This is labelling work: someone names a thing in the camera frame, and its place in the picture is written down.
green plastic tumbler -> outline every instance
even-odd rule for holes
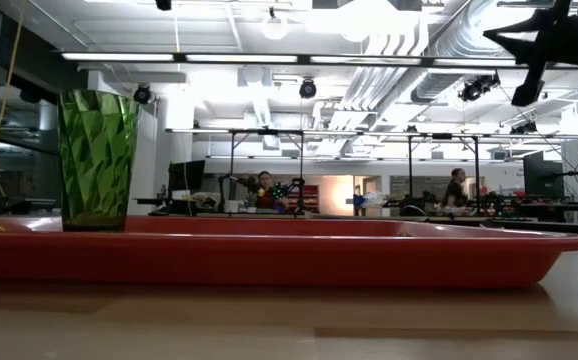
[[[140,107],[95,90],[60,95],[63,231],[123,231]]]

red tray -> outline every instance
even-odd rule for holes
[[[578,235],[398,221],[130,217],[124,233],[0,218],[0,279],[505,288],[540,281]]]

person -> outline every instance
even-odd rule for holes
[[[454,215],[464,214],[464,192],[462,184],[465,182],[466,174],[463,169],[456,168],[451,171],[451,181],[442,199],[442,207],[446,213]]]
[[[273,180],[268,171],[262,171],[258,174],[258,186],[260,186],[260,191],[256,199],[256,208],[275,209],[279,212],[287,211],[289,208],[287,199],[274,199],[273,197]]]

computer monitor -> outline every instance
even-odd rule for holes
[[[169,191],[191,190],[193,192],[200,190],[204,172],[204,160],[169,165]]]
[[[548,198],[563,198],[565,196],[562,176],[549,177],[552,174],[562,173],[561,163],[545,161],[542,152],[525,156],[522,163],[525,175],[525,194]]]

wooden table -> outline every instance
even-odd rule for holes
[[[5,359],[578,360],[578,252],[512,292],[0,284]]]

